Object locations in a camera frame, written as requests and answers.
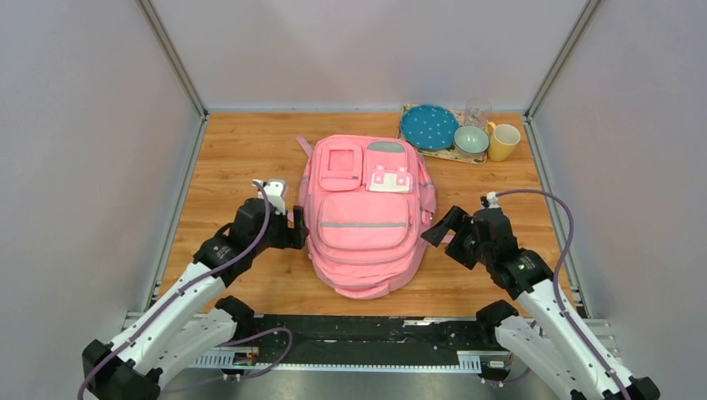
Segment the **pink student backpack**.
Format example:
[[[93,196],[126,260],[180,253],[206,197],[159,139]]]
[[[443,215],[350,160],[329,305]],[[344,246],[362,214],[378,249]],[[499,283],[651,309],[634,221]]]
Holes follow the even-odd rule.
[[[428,244],[436,193],[424,158],[405,141],[333,135],[310,145],[298,190],[308,256],[346,298],[381,298],[408,284]]]

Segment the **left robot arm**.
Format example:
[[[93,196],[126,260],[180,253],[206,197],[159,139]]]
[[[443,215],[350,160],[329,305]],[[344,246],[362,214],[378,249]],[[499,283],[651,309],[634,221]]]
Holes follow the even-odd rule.
[[[220,299],[196,325],[186,324],[264,250],[301,249],[307,236],[303,207],[294,207],[289,216],[268,199],[246,200],[235,219],[203,242],[179,280],[131,327],[84,348],[84,379],[77,397],[91,393],[98,399],[156,399],[210,348],[249,343],[254,322],[239,314],[245,306],[233,296]]]

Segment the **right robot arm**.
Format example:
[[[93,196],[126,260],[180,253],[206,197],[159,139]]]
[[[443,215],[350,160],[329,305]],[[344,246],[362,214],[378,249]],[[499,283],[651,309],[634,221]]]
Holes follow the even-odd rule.
[[[438,246],[448,231],[454,235],[446,255],[469,269],[484,265],[493,282],[540,326],[533,330],[513,306],[499,300],[476,313],[475,337],[481,346],[509,350],[561,399],[659,398],[656,384],[623,366],[557,292],[548,264],[518,245],[500,208],[469,214],[452,207],[421,238]]]

